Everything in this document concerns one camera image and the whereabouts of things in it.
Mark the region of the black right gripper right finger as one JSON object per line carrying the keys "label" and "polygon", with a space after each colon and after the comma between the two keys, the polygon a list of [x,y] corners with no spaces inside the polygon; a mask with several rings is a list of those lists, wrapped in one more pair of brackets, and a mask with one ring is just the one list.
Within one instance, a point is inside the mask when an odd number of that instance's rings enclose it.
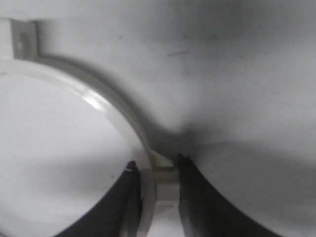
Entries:
{"label": "black right gripper right finger", "polygon": [[179,213],[186,237],[277,237],[238,210],[211,185],[189,157],[177,158]]}

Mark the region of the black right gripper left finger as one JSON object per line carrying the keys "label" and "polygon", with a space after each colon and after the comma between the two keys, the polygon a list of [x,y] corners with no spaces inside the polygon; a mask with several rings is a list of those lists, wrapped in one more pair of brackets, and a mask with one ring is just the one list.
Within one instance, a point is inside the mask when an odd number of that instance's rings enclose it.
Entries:
{"label": "black right gripper left finger", "polygon": [[130,161],[100,201],[59,237],[135,237],[142,212],[140,174]]}

